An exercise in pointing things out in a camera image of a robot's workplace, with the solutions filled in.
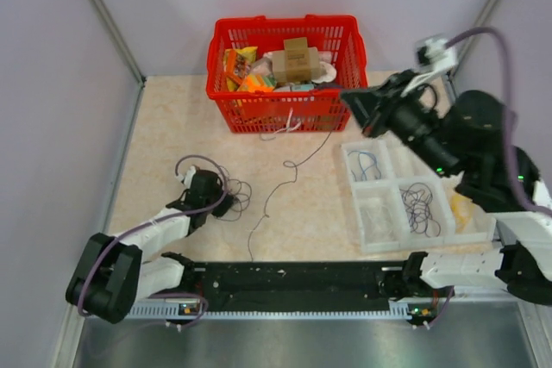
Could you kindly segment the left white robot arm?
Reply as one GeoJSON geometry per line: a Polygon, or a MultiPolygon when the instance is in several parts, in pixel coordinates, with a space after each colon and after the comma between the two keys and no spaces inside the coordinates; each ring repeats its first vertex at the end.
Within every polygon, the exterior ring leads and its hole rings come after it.
{"type": "Polygon", "coordinates": [[[210,216],[219,218],[235,204],[225,171],[191,166],[175,173],[184,185],[181,196],[157,215],[125,232],[94,234],[88,239],[65,293],[80,315],[116,324],[136,302],[163,290],[186,296],[195,288],[189,259],[162,248],[199,230],[210,216]]]}

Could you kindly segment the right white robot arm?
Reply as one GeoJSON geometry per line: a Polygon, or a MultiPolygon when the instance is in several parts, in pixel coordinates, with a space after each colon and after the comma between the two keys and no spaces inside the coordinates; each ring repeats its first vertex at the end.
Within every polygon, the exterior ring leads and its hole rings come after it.
{"type": "Polygon", "coordinates": [[[400,272],[402,291],[420,296],[456,286],[495,288],[528,303],[550,305],[551,210],[538,168],[512,143],[511,76],[503,79],[502,99],[468,90],[445,115],[422,104],[430,82],[457,66],[456,43],[441,36],[420,41],[417,68],[339,95],[364,136],[391,133],[439,177],[457,176],[456,191],[505,221],[516,238],[481,254],[414,252],[400,272]]]}

